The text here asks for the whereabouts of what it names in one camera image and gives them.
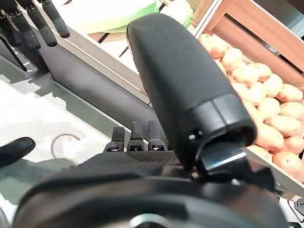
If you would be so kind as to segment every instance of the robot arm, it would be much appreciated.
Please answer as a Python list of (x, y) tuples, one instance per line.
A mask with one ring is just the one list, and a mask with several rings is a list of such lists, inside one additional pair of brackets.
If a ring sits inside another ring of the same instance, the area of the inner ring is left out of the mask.
[[(40, 31), (45, 43), (50, 47), (54, 47), (57, 44), (57, 41), (53, 35), (53, 32), (47, 25), (46, 21), (42, 17), (40, 11), (37, 9), (34, 2), (32, 0), (17, 0), (17, 2), (22, 8), (27, 11), (28, 16)], [(67, 26), (60, 17), (53, 3), (50, 0), (40, 0), (39, 2), (42, 3), (42, 8), (52, 20), (53, 24), (55, 25), (55, 28), (57, 29), (61, 37), (69, 37), (70, 34), (68, 32)], [(0, 9), (4, 10), (7, 15), (12, 16), (13, 23), (21, 32), (21, 35), (23, 36), (25, 43), (29, 48), (34, 50), (38, 50), (41, 48), (41, 45), (35, 33), (31, 29), (22, 12), (18, 10), (17, 3), (14, 0), (1, 1)], [(19, 41), (18, 38), (16, 38), (14, 35), (12, 36), (12, 26), (8, 23), (10, 22), (8, 21), (6, 16), (0, 13), (0, 31), (3, 30), (2, 36), (8, 42), (10, 42), (11, 45), (15, 46)]]

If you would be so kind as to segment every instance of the produce display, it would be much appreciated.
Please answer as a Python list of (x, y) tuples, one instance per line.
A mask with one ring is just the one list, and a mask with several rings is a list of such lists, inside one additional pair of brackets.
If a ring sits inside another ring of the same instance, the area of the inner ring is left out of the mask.
[(249, 63), (241, 50), (216, 35), (202, 34), (201, 45), (210, 53), (242, 100), (257, 127), (257, 138), (247, 147), (267, 162), (304, 182), (304, 163), (298, 154), (304, 149), (301, 122), (303, 93), (284, 84), (262, 63)]

